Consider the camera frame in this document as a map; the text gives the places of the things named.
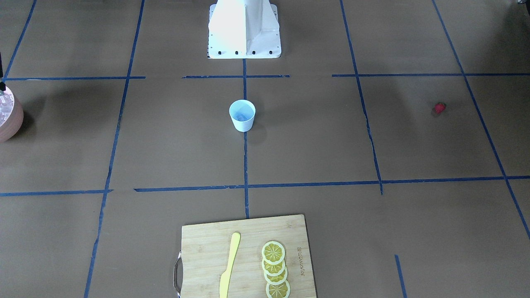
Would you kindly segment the white pedestal column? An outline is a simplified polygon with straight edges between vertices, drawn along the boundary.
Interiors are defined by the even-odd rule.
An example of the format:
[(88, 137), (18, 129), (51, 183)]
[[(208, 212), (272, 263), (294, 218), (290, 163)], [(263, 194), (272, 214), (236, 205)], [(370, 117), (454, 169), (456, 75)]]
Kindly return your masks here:
[(210, 5), (209, 59), (273, 59), (282, 55), (278, 8), (268, 0)]

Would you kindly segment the clear ice cubes pile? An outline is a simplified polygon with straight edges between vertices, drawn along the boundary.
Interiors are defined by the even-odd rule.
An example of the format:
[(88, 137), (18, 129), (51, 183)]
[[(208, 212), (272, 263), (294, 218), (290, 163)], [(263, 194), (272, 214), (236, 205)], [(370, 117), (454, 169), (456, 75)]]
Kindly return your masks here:
[(0, 125), (2, 126), (10, 117), (14, 110), (15, 102), (13, 94), (7, 91), (0, 95)]

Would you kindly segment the wooden cutting board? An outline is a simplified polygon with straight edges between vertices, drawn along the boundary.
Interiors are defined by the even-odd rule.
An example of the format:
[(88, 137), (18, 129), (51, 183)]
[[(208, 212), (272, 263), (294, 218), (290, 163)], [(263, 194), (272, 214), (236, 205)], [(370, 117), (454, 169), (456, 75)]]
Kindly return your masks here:
[(239, 232), (228, 298), (267, 298), (261, 250), (268, 241), (284, 245), (289, 298), (316, 298), (310, 246), (304, 215), (240, 219), (185, 225), (181, 253), (182, 298), (219, 298), (220, 275), (225, 271), (231, 235)]

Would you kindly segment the yellow plastic knife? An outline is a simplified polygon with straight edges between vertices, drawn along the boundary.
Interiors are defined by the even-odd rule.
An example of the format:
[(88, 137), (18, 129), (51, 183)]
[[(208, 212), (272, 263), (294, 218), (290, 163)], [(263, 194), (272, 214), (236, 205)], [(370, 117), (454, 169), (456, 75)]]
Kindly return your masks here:
[(241, 241), (240, 233), (233, 232), (231, 235), (226, 269), (220, 275), (219, 290), (218, 290), (218, 294), (220, 298), (228, 297), (231, 274), (232, 274), (232, 270), (233, 270), (233, 266), (234, 266), (234, 262), (235, 262), (237, 250), (239, 248), (240, 241)]

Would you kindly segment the pink bowl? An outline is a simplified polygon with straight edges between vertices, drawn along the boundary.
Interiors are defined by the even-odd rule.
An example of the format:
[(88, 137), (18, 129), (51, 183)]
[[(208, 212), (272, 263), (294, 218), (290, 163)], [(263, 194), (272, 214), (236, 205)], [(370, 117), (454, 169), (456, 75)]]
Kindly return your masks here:
[[(13, 94), (12, 90), (9, 87), (6, 87), (6, 91), (8, 93)], [(24, 119), (24, 111), (22, 104), (14, 94), (13, 97), (15, 102), (14, 110), (8, 120), (2, 126), (0, 126), (1, 143), (4, 143), (5, 141), (9, 140), (19, 131)]]

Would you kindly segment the lemon slice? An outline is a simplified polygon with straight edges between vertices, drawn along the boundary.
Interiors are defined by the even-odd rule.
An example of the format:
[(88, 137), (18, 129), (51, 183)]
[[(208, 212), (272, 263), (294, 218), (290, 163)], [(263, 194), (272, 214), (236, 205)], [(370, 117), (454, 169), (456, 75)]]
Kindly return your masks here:
[(277, 265), (284, 261), (286, 250), (280, 242), (268, 241), (263, 245), (261, 254), (267, 264)]
[(290, 296), (290, 283), (287, 280), (279, 284), (267, 282), (265, 294), (267, 298), (288, 298)]
[(263, 262), (261, 263), (261, 266), (262, 266), (264, 273), (272, 277), (283, 274), (286, 269), (285, 260), (282, 260), (282, 262), (278, 264), (271, 264), (270, 262), (263, 260)]
[(263, 276), (265, 281), (270, 285), (280, 285), (287, 281), (288, 277), (288, 268), (284, 268), (278, 275), (270, 275), (268, 271), (263, 270)]

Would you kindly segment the red strawberry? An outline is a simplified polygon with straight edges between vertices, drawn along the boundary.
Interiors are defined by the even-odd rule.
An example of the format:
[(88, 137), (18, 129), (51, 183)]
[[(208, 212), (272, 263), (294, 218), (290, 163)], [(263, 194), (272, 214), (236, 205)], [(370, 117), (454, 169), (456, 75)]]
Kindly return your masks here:
[(436, 115), (439, 115), (441, 113), (443, 113), (446, 109), (446, 104), (443, 103), (443, 102), (439, 102), (439, 103), (436, 103), (434, 108), (432, 109), (432, 111), (436, 114)]

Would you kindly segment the light blue cup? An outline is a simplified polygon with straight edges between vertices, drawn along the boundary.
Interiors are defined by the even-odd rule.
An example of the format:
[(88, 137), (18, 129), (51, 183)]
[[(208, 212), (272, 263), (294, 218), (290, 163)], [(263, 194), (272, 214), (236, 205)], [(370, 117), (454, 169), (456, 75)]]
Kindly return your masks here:
[(252, 128), (255, 114), (256, 108), (248, 100), (237, 100), (229, 107), (229, 115), (235, 129), (239, 132), (248, 132)]

